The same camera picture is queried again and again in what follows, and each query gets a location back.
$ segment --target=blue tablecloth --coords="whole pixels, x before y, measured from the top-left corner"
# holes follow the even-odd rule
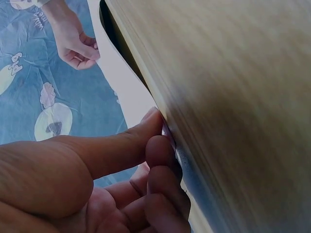
[[[94,36],[86,0],[68,0]],[[27,0],[0,0],[0,144],[56,135],[106,136],[126,123],[98,66],[77,71],[57,54],[51,26]],[[126,180],[134,169],[95,181]]]

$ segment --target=fingernail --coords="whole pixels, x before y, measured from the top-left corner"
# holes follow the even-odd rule
[[[156,113],[158,111],[158,109],[156,107],[152,107],[147,114],[143,117],[143,119],[141,120],[141,122],[146,121],[147,119],[149,119],[154,113]]]

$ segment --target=wrist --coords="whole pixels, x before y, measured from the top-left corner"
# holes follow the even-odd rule
[[[69,15],[74,14],[74,12],[67,6],[65,0],[50,0],[44,4],[41,9],[52,27],[59,22],[66,20]]]

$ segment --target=finger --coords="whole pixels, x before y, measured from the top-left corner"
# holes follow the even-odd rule
[[[190,213],[190,199],[182,190],[179,180],[167,166],[152,168],[148,176],[147,193],[163,194],[185,219]]]
[[[126,216],[127,227],[130,232],[138,232],[149,227],[149,223],[145,216],[145,197],[142,197],[126,207],[121,212]]]
[[[139,233],[158,233],[158,232],[153,227],[148,227],[148,228],[140,231]]]
[[[95,60],[85,60],[78,64],[77,70],[89,69],[96,64]]]
[[[94,60],[81,61],[81,59],[79,59],[78,57],[74,57],[71,60],[65,62],[67,62],[71,67],[76,70],[89,69],[96,64],[96,61]]]
[[[70,51],[67,55],[65,56],[60,56],[60,58],[69,64],[71,67],[77,70],[81,69],[87,69],[92,67],[94,64],[96,64],[96,61],[89,60],[82,55],[76,53],[75,51]]]
[[[79,39],[73,42],[69,49],[81,54],[83,57],[90,60],[96,61],[100,58],[98,50],[94,49],[92,46],[83,44]]]
[[[85,33],[80,34],[80,41],[88,46],[93,46],[96,43],[96,39],[87,36]]]
[[[157,233],[190,233],[191,227],[162,194],[150,194],[145,198],[145,214]]]
[[[155,166],[168,166],[177,176],[179,182],[181,182],[183,176],[182,169],[175,158],[174,149],[167,137],[155,136],[148,141],[146,161],[151,168]]]
[[[105,188],[115,200],[118,209],[122,209],[146,195],[148,174],[149,168],[142,164],[137,168],[130,181],[119,182]]]
[[[135,167],[145,161],[149,139],[162,132],[161,113],[153,108],[137,126],[126,132],[101,138],[59,136],[59,141],[76,152],[93,179]]]

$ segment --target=white patch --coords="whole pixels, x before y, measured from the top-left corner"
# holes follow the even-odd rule
[[[8,89],[16,74],[23,69],[23,66],[18,65],[19,58],[22,56],[23,54],[18,52],[11,58],[12,64],[7,65],[2,70],[0,70],[0,95],[2,95],[6,89]]]
[[[35,123],[35,139],[43,141],[58,135],[69,135],[71,126],[71,109],[62,103],[55,103],[39,115]]]
[[[25,10],[34,5],[31,0],[10,0],[10,4],[13,8],[17,10]]]
[[[40,92],[40,103],[43,104],[45,109],[52,107],[55,104],[56,94],[52,84],[43,84],[42,91]]]

